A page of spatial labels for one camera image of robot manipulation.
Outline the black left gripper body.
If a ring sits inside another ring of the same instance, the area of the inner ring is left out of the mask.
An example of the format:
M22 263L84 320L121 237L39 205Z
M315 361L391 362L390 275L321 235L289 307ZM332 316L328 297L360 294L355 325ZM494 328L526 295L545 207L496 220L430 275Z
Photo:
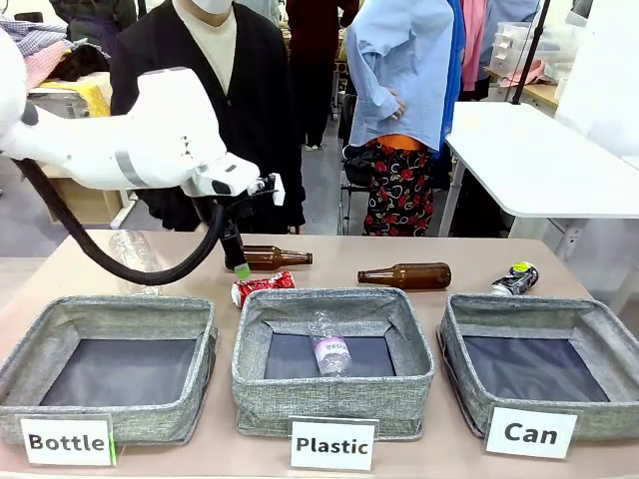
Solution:
M220 243L224 250L227 269L241 269L247 265L242 238L233 221L225 222Z

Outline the crushed red can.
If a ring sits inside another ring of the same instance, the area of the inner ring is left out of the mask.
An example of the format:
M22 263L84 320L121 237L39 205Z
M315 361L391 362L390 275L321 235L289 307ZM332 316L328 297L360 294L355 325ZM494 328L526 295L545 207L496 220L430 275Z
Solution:
M254 291L264 289L295 288L294 276L289 271L278 272L269 278L238 280L231 287L231 299L237 308L242 308L247 297Z

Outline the brown glass beer bottle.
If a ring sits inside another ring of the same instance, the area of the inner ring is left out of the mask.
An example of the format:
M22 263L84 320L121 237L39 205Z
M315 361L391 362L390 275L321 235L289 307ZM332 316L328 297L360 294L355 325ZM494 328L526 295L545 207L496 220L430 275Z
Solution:
M379 269L361 270L357 281L402 290L441 290L451 283L451 270L445 262L398 263Z
M313 262L314 256L310 252L282 249L275 245L245 245L243 252L234 246L225 249L225 266L235 271L275 271Z

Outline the large clear plastic bottle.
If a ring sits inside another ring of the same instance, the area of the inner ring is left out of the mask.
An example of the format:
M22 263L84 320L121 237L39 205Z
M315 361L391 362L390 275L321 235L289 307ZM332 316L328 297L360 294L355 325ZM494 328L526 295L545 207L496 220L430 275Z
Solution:
M146 237L141 232L118 230L109 240L109 251L113 259L128 268L144 272L155 272L161 269L157 255L152 251ZM122 294L160 295L161 286L148 286L119 280Z

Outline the small pink-label plastic bottle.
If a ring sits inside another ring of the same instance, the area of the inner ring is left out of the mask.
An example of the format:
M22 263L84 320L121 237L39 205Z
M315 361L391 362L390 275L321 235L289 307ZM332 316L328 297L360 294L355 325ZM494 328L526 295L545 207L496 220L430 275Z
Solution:
M337 323L325 310L316 311L309 321L309 335L319 374L344 375L351 365L351 355Z

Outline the crushed black silver can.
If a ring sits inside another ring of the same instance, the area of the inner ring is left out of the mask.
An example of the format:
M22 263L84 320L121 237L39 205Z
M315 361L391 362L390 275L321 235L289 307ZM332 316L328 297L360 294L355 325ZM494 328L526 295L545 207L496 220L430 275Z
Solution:
M531 289L539 279L538 269L530 262L514 264L508 273L496 280L490 287L492 294L513 296L522 295Z

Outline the person's left forearm black sleeve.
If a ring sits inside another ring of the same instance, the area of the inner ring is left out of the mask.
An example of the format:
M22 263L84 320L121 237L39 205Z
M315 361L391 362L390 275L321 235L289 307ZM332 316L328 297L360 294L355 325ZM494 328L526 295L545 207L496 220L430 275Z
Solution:
M306 223L303 207L306 190L303 183L301 145L296 137L283 146L279 173L286 190L283 205L286 226L303 226Z

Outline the grey fabric basket Bottle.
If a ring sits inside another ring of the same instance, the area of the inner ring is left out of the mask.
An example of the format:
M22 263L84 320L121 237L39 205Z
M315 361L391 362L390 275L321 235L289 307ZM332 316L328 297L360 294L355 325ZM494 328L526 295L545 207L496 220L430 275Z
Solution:
M151 295L60 297L0 365L0 436L22 417L109 418L119 444L188 442L216 362L214 305Z

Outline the person in black cardigan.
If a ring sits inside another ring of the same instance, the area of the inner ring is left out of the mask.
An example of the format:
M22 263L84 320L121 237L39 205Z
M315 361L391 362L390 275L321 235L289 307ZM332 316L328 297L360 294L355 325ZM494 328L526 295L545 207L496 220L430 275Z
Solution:
M283 146L296 135L288 55L277 26L235 0L222 15L208 14L192 0L164 0L116 37L112 114L131 110L139 76L172 67L198 76L231 153L255 163L264 175L280 174ZM289 232L283 206L270 197L253 200L251 208L252 215L238 222L241 233Z

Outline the white sign Plastic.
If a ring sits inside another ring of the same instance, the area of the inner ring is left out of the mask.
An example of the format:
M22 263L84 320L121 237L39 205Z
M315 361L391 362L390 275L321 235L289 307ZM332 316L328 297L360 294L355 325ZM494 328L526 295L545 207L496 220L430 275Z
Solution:
M291 466L370 472L377 433L375 419L292 416Z

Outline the person in dark red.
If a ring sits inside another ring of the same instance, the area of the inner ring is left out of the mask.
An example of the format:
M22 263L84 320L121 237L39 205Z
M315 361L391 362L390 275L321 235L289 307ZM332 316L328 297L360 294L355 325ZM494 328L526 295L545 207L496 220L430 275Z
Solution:
M359 0L287 0L299 143L310 151L321 147L327 123L338 31L358 9Z

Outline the yellow cloth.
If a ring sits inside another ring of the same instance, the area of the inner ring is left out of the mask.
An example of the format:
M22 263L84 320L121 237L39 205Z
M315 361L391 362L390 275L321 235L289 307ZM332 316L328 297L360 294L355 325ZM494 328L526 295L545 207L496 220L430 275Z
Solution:
M29 92L32 101L59 100L76 102L90 118L111 115L112 86L108 72L94 72L76 81L50 79Z

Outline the white face mask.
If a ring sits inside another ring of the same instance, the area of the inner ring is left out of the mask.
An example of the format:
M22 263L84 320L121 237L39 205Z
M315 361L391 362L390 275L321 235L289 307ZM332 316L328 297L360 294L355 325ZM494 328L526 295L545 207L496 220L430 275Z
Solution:
M192 0L201 10L212 15L226 14L232 8L233 0Z

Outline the white side table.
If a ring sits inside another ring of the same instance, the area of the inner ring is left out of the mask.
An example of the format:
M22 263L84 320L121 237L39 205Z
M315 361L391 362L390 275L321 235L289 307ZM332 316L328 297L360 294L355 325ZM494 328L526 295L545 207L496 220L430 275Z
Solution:
M456 164L442 238L465 172L517 218L639 220L639 170L530 105L459 102L446 142Z

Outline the clear plastic storage boxes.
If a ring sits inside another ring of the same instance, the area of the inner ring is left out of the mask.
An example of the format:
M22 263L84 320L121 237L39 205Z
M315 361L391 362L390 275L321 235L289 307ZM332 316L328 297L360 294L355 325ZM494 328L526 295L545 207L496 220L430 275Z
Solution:
M506 76L523 68L532 45L535 27L525 22L498 22L488 69ZM544 29L533 59L568 61L575 56L576 43L566 28Z

